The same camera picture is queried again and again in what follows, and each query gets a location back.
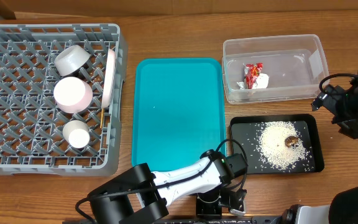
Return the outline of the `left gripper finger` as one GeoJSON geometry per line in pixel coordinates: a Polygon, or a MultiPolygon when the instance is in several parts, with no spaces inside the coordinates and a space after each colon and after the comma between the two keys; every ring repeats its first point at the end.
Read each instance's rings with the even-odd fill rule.
{"type": "Polygon", "coordinates": [[[246,214],[246,206],[244,203],[247,191],[238,189],[237,191],[229,191],[229,213],[235,216],[244,216],[246,214]]]}
{"type": "Polygon", "coordinates": [[[196,216],[198,218],[221,218],[222,208],[219,206],[219,192],[197,194],[196,216]]]}

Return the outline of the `white rice pile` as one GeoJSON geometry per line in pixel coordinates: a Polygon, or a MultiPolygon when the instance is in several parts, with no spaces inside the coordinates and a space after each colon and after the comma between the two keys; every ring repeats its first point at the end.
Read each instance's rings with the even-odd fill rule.
{"type": "Polygon", "coordinates": [[[304,121],[252,123],[256,136],[244,144],[253,174],[313,172],[315,162],[307,124],[304,121]],[[285,139],[297,136],[297,147],[289,148],[285,139]]]}

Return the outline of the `brown food piece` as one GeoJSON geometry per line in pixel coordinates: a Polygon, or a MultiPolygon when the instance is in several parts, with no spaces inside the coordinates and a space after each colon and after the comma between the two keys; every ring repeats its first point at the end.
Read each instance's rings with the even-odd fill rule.
{"type": "Polygon", "coordinates": [[[297,147],[299,138],[297,136],[289,136],[285,139],[285,145],[289,148],[297,147]]]}

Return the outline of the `white napkin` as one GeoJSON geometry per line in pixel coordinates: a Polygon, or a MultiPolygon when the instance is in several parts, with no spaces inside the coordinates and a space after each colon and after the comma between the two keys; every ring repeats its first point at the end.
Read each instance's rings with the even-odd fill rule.
{"type": "Polygon", "coordinates": [[[269,84],[269,76],[265,73],[261,73],[259,76],[252,78],[249,83],[237,82],[237,85],[241,90],[264,89],[268,87],[268,84],[269,84]]]}

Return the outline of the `red snack wrapper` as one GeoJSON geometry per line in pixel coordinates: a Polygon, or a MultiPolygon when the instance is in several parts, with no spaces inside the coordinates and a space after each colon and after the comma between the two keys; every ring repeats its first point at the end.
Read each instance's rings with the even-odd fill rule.
{"type": "Polygon", "coordinates": [[[263,69],[263,63],[246,64],[244,67],[244,80],[248,89],[251,89],[263,69]]]}

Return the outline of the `wooden chopstick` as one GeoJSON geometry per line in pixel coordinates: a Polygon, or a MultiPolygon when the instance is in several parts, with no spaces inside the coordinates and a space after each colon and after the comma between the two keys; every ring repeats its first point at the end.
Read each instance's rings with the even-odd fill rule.
{"type": "Polygon", "coordinates": [[[103,128],[103,124],[104,124],[104,108],[101,108],[101,119],[100,119],[100,128],[103,128]]]}

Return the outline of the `small white cup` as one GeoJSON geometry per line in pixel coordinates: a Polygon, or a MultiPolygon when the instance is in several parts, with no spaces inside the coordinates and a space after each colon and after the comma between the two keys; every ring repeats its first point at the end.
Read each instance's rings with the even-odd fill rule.
{"type": "Polygon", "coordinates": [[[62,133],[69,145],[76,149],[84,148],[90,141],[88,125],[79,120],[69,121],[65,124],[62,133]]]}

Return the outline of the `white round plate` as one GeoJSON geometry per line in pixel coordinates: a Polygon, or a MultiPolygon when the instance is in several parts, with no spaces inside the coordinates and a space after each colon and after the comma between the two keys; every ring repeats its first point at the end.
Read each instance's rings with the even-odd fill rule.
{"type": "Polygon", "coordinates": [[[101,107],[107,108],[111,103],[112,91],[114,89],[114,76],[116,71],[116,54],[112,49],[108,50],[106,69],[104,76],[103,95],[101,107]]]}

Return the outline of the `pink shallow bowl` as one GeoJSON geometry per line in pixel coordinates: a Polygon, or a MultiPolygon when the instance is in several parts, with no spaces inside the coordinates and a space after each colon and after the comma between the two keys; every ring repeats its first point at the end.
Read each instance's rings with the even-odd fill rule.
{"type": "Polygon", "coordinates": [[[83,80],[77,77],[67,77],[55,85],[53,97],[60,110],[74,114],[89,107],[93,99],[93,91],[83,80]]]}

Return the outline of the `grey bowl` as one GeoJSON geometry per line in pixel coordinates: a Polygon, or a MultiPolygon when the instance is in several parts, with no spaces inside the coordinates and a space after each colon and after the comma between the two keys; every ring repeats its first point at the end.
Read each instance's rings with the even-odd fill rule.
{"type": "Polygon", "coordinates": [[[79,45],[73,45],[61,53],[59,53],[54,60],[54,64],[58,73],[62,76],[68,76],[79,70],[91,55],[79,45]]]}

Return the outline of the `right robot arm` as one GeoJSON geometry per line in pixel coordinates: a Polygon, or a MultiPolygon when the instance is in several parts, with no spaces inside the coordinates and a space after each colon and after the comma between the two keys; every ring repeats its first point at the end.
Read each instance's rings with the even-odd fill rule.
{"type": "MultiPolygon", "coordinates": [[[[327,109],[341,134],[358,139],[358,71],[329,75],[320,81],[319,90],[312,109],[327,109]]],[[[274,223],[358,223],[358,186],[338,193],[329,205],[292,205],[274,223]]]]}

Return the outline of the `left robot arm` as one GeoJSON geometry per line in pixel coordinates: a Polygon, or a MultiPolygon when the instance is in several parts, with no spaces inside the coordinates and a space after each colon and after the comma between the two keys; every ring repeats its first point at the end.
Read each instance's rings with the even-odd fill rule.
{"type": "Polygon", "coordinates": [[[152,172],[146,163],[136,165],[88,194],[96,223],[154,223],[166,217],[168,206],[188,195],[197,196],[197,216],[221,217],[221,209],[245,214],[246,190],[231,184],[245,177],[243,154],[224,156],[204,152],[193,165],[169,172],[152,172]]]}

